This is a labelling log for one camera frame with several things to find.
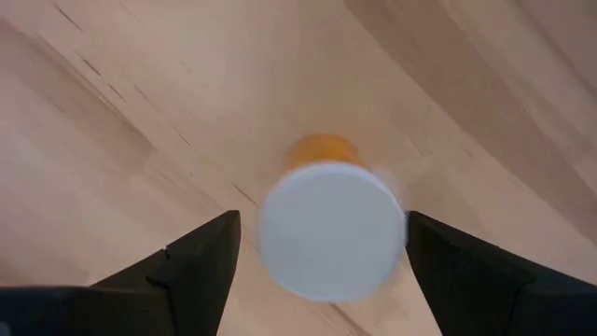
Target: orange container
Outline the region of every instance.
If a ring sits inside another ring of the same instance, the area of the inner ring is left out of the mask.
[[[310,135],[297,142],[288,153],[287,169],[294,170],[305,165],[335,161],[361,167],[365,164],[358,157],[358,150],[339,135]]]
[[[280,286],[313,301],[365,298],[396,268],[404,211],[348,140],[317,134],[288,151],[259,211],[259,253]]]

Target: white bottle cap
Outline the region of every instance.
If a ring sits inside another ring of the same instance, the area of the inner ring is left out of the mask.
[[[362,299],[401,258],[404,211],[381,180],[346,163],[285,176],[260,212],[259,252],[282,287],[314,301]]]

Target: wood grain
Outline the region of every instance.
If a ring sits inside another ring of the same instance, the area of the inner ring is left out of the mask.
[[[561,29],[579,4],[0,0],[0,281],[89,284],[239,209],[220,334],[438,335],[407,260],[338,305],[261,265],[257,209],[323,132],[406,208],[597,283],[590,20]]]

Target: light wood table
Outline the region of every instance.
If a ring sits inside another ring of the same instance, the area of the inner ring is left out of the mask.
[[[541,3],[0,0],[0,282],[90,284],[239,209],[221,335],[437,335],[407,260],[339,305],[259,261],[286,151],[338,133],[406,208],[597,283],[597,7]]]

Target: wooden surface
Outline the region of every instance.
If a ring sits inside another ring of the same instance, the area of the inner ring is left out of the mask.
[[[0,0],[0,282],[90,284],[239,209],[221,335],[438,335],[407,260],[339,305],[259,262],[286,151],[338,133],[406,208],[595,284],[597,7],[568,3]]]

